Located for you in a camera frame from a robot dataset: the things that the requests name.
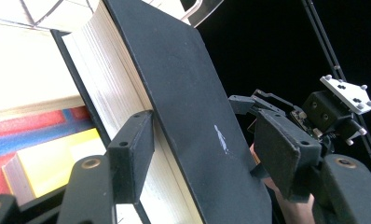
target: yellow book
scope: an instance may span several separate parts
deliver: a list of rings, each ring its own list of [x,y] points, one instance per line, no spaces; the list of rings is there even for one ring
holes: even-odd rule
[[[24,204],[66,185],[76,160],[104,152],[98,132],[91,129],[20,150],[3,172],[18,203]]]

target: black background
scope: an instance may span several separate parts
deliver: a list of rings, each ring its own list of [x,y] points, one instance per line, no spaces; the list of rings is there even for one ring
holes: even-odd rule
[[[349,83],[368,86],[371,99],[371,1],[315,1],[325,31]],[[197,28],[227,95],[255,89],[302,105],[319,78],[331,74],[301,1],[225,0]],[[364,114],[371,133],[371,112]],[[254,117],[238,116],[245,131]],[[244,132],[249,144],[253,136]],[[369,167],[361,138],[339,148]]]

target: white surface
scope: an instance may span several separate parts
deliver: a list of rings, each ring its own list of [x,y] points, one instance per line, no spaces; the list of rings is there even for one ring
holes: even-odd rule
[[[371,100],[366,93],[365,85],[356,86],[342,80],[336,80],[330,75],[320,78],[320,81],[352,112],[361,115],[371,110]]]
[[[0,120],[83,104],[49,32],[0,25]]]

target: white scratch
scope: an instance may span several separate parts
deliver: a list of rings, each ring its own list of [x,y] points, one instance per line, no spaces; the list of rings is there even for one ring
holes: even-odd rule
[[[217,131],[217,135],[218,135],[218,139],[220,140],[221,147],[223,148],[224,152],[226,152],[226,154],[228,154],[229,149],[227,148],[226,138],[223,136],[223,134],[220,132],[220,130],[218,130],[217,125],[214,124],[214,128]]]

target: bolt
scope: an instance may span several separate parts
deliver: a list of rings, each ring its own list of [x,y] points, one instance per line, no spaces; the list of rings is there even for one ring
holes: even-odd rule
[[[366,131],[366,129],[361,128],[361,129],[359,130],[359,133],[360,133],[360,135],[366,135],[368,132]]]
[[[356,163],[354,163],[353,161],[348,161],[346,159],[338,158],[336,159],[336,163],[346,168],[356,168]]]
[[[348,139],[348,140],[346,140],[346,144],[348,144],[348,146],[351,146],[351,145],[353,145],[353,144],[354,144],[354,142],[353,142],[353,141],[351,141],[351,139]]]
[[[299,117],[301,118],[301,119],[305,119],[305,118],[307,118],[308,117],[308,115],[305,113],[305,112],[300,112],[299,113]]]
[[[342,164],[344,164],[344,165],[349,165],[350,164],[349,161],[343,160],[343,159],[340,159],[339,162],[342,163]]]
[[[328,120],[328,115],[327,114],[322,114],[322,119],[323,120]]]
[[[364,104],[363,104],[363,103],[359,103],[359,104],[357,105],[357,108],[359,108],[359,109],[364,109]]]
[[[322,131],[317,128],[313,129],[313,132],[314,134],[316,134],[317,137],[321,137],[323,135]]]
[[[371,106],[371,101],[366,102],[367,105]]]
[[[92,158],[92,159],[83,161],[83,163],[81,164],[81,167],[83,169],[91,169],[91,168],[99,166],[99,164],[101,164],[101,160]]]

